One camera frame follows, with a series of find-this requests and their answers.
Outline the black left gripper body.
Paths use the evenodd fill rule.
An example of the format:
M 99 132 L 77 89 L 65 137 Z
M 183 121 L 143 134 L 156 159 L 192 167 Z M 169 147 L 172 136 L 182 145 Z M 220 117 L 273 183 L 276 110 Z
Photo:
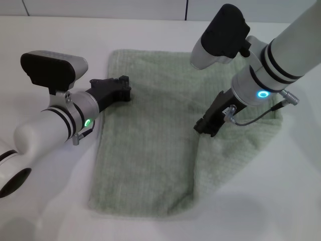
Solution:
M 99 112 L 113 103 L 124 101 L 124 81 L 120 78 L 91 79 L 87 92 L 96 100 Z

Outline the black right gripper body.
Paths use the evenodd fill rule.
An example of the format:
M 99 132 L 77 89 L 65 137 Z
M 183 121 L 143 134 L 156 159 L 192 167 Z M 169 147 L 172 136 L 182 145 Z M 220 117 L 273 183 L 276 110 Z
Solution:
M 247 106 L 238 100 L 238 98 L 234 95 L 232 89 L 229 89 L 226 92 L 219 92 L 210 108 L 203 116 L 203 130 L 219 131 L 222 125 L 225 123 L 225 114 L 223 113 L 223 111 L 229 108 L 231 105 L 236 106 L 235 113 L 240 112 Z

